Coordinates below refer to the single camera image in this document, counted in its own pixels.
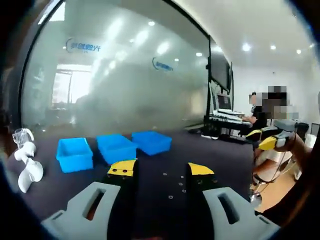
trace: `computer screen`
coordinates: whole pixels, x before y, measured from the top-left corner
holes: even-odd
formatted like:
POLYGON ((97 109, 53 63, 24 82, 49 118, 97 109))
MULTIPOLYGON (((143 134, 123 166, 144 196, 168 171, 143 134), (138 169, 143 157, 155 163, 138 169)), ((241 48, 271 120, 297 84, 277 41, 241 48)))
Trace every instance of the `computer screen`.
POLYGON ((211 79, 224 90, 230 91, 230 66, 223 52, 217 50, 217 45, 211 39, 211 79))
POLYGON ((311 134, 317 136, 319 132, 319 124, 312 123, 311 124, 311 134))
POLYGON ((228 95, 217 94, 219 109, 230 109, 231 110, 231 101, 228 95))

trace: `window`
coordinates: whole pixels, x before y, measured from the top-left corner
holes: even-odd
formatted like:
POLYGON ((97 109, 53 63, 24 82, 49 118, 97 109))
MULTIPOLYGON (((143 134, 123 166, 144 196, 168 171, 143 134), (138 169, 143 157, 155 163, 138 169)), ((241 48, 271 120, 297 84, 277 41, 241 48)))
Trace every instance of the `window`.
POLYGON ((203 119, 209 40, 164 1, 67 0, 40 24, 23 80, 24 127, 75 124, 95 136, 203 119))

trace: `blue plastic bin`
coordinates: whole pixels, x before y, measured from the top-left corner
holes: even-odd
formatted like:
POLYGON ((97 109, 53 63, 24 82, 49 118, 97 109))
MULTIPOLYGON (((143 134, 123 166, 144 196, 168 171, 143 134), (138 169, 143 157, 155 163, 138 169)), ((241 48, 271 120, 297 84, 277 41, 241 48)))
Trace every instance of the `blue plastic bin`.
POLYGON ((155 131, 132 133, 132 141, 149 156, 170 150, 172 138, 155 131))
POLYGON ((138 145, 121 134, 97 136, 96 141, 104 160, 110 165, 137 157, 138 145))
POLYGON ((93 153, 84 137, 60 139, 56 150, 56 159, 62 172, 72 173, 92 169, 93 153))

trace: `clear glass cup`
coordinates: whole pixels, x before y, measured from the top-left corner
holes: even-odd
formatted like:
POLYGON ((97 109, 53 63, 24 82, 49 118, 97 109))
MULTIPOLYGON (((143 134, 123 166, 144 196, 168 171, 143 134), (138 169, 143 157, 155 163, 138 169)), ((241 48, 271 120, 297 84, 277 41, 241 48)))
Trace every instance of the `clear glass cup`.
POLYGON ((13 141, 17 144, 18 149, 24 146, 25 142, 34 141, 35 137, 28 128, 19 128, 12 134, 13 141))

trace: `glass partition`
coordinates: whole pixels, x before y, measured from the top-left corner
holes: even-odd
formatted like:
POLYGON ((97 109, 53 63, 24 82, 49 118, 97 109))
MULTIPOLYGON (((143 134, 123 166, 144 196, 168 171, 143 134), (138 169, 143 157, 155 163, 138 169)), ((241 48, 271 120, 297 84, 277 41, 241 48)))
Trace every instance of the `glass partition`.
POLYGON ((203 120, 209 40, 160 0, 67 0, 27 62, 21 115, 34 132, 95 136, 203 120))

